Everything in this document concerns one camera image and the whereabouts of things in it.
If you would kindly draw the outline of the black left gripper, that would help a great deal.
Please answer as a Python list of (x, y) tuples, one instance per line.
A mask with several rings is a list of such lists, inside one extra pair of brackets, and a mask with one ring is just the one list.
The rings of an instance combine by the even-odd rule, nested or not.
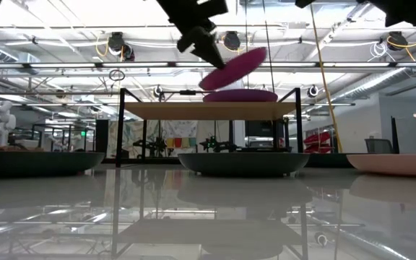
[(192, 54), (210, 63), (217, 69), (224, 69), (225, 63), (215, 43), (215, 34), (210, 34), (216, 25), (209, 19), (216, 15), (216, 1), (157, 0), (167, 14), (168, 21), (182, 34), (177, 42), (180, 53), (194, 46)]

